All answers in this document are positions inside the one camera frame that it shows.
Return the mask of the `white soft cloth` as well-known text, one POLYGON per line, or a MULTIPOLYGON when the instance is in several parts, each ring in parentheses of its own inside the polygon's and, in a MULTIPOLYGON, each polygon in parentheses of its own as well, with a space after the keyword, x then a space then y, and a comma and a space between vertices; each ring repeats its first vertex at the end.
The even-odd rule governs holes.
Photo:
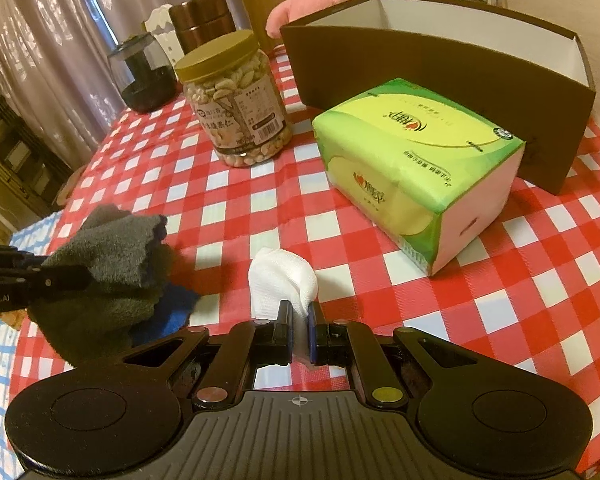
POLYGON ((318 283, 309 263, 288 250, 261 248, 248 270, 251 315, 276 318, 279 303, 291 303, 294 317, 302 322, 317 297, 318 283))

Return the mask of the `grey fluffy towel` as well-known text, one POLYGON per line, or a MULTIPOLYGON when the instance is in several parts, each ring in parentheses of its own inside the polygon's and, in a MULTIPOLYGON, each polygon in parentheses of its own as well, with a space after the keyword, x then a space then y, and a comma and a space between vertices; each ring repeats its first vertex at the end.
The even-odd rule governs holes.
POLYGON ((70 365, 129 350, 131 328, 152 318, 173 262, 171 247, 163 243, 167 223, 162 214, 100 205, 43 263, 50 270, 83 266, 91 274, 79 289, 74 276, 63 278, 60 292, 28 307, 30 320, 70 365))

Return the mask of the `green tissue pack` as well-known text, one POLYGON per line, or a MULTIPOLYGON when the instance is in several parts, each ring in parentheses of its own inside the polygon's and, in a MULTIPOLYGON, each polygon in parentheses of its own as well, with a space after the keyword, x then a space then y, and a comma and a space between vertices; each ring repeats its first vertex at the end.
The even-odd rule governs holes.
POLYGON ((434 275, 504 208, 524 141, 396 78, 317 115, 330 183, 434 275))

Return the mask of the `red white checkered tablecloth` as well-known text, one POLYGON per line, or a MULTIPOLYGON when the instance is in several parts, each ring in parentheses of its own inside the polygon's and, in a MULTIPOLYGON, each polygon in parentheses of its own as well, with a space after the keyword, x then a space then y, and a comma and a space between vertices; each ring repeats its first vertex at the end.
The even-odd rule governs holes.
POLYGON ((88 164, 47 249, 92 209, 162 214, 184 257, 178 281, 199 297, 192 318, 215 332, 250 318, 248 269, 265 247, 305 258, 329 318, 388 334, 424 332, 533 370, 591 410, 580 466, 600 469, 600 128, 589 124, 562 192, 516 181, 501 217, 434 276, 422 274, 327 180, 286 52, 272 69, 294 135, 246 169, 216 157, 187 103, 123 113, 88 164))

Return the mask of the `dark glass dome container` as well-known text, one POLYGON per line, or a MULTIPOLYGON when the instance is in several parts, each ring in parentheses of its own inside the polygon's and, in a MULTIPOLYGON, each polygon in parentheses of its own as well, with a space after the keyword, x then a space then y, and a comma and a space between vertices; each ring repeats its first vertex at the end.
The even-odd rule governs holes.
POLYGON ((150 32, 130 37, 108 54, 112 78, 134 112, 158 110, 178 94, 178 80, 166 52, 150 32))

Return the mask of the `cashew jar with gold lid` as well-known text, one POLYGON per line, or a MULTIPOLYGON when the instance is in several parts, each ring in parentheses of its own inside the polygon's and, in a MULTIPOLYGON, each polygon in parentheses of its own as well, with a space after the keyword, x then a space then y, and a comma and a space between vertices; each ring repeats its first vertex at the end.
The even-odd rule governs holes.
POLYGON ((219 159, 250 167, 279 153, 291 130, 270 60, 250 29, 188 52, 174 66, 184 96, 219 159))

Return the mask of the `sheer white curtain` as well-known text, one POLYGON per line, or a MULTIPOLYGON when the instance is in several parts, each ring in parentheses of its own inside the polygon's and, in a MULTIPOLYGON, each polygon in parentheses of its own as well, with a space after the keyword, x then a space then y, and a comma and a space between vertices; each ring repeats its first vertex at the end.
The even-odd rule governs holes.
MULTIPOLYGON (((92 157, 124 107, 108 53, 158 6, 188 0, 0 0, 0 92, 69 167, 92 157)), ((242 0, 226 0, 249 25, 242 0)))

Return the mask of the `white wooden chair back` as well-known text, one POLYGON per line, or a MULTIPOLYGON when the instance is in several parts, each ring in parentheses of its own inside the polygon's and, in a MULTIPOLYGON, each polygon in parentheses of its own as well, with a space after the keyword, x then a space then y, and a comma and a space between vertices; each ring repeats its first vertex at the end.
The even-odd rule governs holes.
POLYGON ((143 26, 146 32, 150 32, 155 40, 158 41, 160 47, 169 58, 172 66, 175 66, 183 56, 184 52, 176 36, 176 31, 173 22, 170 17, 169 10, 171 5, 169 3, 158 6, 151 11, 148 19, 143 21, 143 26))

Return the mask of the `brown cylindrical canister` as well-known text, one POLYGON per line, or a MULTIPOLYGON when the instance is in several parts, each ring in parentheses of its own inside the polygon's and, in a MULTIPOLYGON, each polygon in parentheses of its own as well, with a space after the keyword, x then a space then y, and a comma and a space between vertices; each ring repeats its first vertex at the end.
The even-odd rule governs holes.
POLYGON ((171 6, 171 22, 185 54, 236 30, 226 0, 189 0, 171 6))

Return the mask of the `brown cardboard box white inside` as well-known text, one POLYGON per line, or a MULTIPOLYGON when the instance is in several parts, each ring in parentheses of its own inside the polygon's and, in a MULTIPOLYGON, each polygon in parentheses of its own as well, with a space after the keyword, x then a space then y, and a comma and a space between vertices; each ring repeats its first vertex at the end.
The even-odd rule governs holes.
POLYGON ((349 0, 280 32, 303 104, 403 78, 525 140, 519 177, 562 190, 596 96, 575 32, 463 0, 349 0))

